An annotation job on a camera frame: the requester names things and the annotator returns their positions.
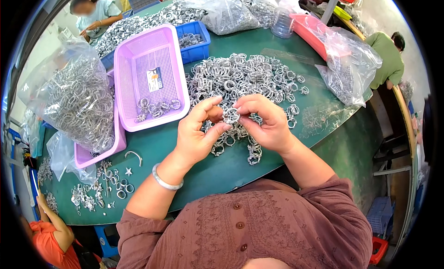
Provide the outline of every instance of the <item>person in green shirt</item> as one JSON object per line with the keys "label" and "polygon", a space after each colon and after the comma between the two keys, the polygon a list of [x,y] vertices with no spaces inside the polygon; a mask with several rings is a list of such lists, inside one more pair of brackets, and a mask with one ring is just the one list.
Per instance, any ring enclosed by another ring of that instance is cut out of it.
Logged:
{"label": "person in green shirt", "polygon": [[382,66],[376,70],[375,78],[370,83],[370,88],[376,90],[384,82],[387,89],[391,90],[401,81],[404,73],[404,62],[401,52],[405,48],[405,40],[401,33],[395,32],[389,37],[384,32],[376,32],[366,40],[382,58]]}

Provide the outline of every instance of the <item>plastic stool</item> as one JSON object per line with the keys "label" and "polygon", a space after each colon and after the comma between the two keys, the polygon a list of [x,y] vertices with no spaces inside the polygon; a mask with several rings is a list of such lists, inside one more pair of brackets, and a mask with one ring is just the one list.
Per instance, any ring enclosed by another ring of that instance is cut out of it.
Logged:
{"label": "plastic stool", "polygon": [[100,241],[100,246],[102,246],[103,257],[112,257],[112,256],[119,254],[117,247],[111,246],[108,243],[107,236],[105,235],[105,228],[112,226],[112,225],[113,224],[94,226],[94,229],[96,230],[97,236]]}
{"label": "plastic stool", "polygon": [[378,264],[389,248],[389,242],[377,237],[372,237],[373,251],[369,264]]}

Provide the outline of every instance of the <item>hand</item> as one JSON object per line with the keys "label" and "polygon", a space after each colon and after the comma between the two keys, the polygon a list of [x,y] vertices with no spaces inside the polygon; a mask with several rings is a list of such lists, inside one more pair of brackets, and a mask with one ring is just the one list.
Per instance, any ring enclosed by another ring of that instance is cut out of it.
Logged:
{"label": "hand", "polygon": [[[247,129],[251,136],[263,147],[274,150],[280,155],[289,152],[296,137],[290,132],[287,117],[279,106],[261,94],[250,94],[241,97],[234,105],[241,114],[239,123]],[[262,117],[262,125],[248,116],[257,113]]]}
{"label": "hand", "polygon": [[85,30],[94,30],[100,26],[102,26],[102,22],[100,20],[96,20],[95,22],[91,23],[87,28],[85,28]]}
{"label": "hand", "polygon": [[48,203],[46,202],[45,195],[42,194],[42,191],[38,191],[38,196],[36,196],[37,204],[39,207],[44,209],[45,207],[48,207]]}
{"label": "hand", "polygon": [[[203,160],[210,153],[213,144],[231,125],[222,120],[223,110],[218,105],[222,96],[205,99],[198,103],[179,122],[177,131],[177,145],[174,152],[181,157],[185,166],[190,168],[197,162]],[[202,132],[202,122],[210,120],[216,123],[207,133]]]}

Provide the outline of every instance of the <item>orange shirt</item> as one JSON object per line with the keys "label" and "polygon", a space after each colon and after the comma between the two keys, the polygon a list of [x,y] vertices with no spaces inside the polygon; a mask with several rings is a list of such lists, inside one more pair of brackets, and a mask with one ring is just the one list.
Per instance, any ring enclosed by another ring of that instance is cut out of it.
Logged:
{"label": "orange shirt", "polygon": [[32,242],[45,261],[60,269],[80,269],[79,259],[72,245],[69,246],[66,253],[60,249],[54,238],[54,232],[57,230],[52,223],[40,220],[31,222],[29,225],[33,232],[38,232],[32,237]]}

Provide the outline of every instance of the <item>green table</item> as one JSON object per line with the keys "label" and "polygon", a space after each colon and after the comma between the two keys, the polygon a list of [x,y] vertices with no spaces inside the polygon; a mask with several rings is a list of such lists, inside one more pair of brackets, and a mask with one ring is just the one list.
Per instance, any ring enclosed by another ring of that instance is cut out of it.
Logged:
{"label": "green table", "polygon": [[[166,3],[155,5],[138,15],[155,13]],[[304,85],[309,88],[310,93],[306,96],[301,95],[300,92],[295,93],[300,113],[296,117],[297,125],[291,132],[308,147],[312,147],[332,133],[359,109],[355,106],[344,106],[327,90],[314,66],[314,64],[325,65],[325,61],[296,34],[290,39],[281,39],[274,36],[270,30],[260,28],[225,36],[210,33],[210,36],[210,56],[229,57],[233,52],[268,55],[280,59],[292,71],[305,77]],[[196,63],[184,65],[185,72],[189,73],[190,68]],[[368,100],[371,95],[371,91],[368,90],[365,99]],[[282,107],[288,105],[289,103],[285,102]],[[109,158],[113,165],[110,169],[117,168],[122,178],[126,177],[125,168],[132,168],[133,174],[126,178],[137,188],[150,174],[153,165],[161,162],[174,149],[177,126],[178,121],[142,131],[127,132],[127,148]],[[54,132],[54,130],[47,131],[45,144]],[[226,147],[225,153],[221,156],[209,155],[196,164],[185,176],[184,185],[175,195],[170,211],[179,210],[186,203],[209,194],[229,192],[262,177],[283,164],[279,155],[263,149],[261,162],[250,166],[247,162],[247,144],[247,139],[237,141],[234,146]],[[133,150],[142,156],[142,167],[139,167],[139,159],[135,155],[124,158],[128,150]],[[47,155],[46,146],[43,152]],[[43,192],[52,191],[58,203],[59,215],[68,225],[110,224],[120,220],[131,194],[126,199],[119,199],[113,187],[110,197],[105,196],[103,199],[104,209],[97,207],[95,212],[89,212],[82,208],[82,215],[78,216],[71,202],[70,193],[71,188],[78,183],[79,180],[74,174],[67,173],[60,182],[54,178],[52,182],[46,181],[42,188]],[[112,201],[115,201],[115,208],[108,209],[106,205]]]}

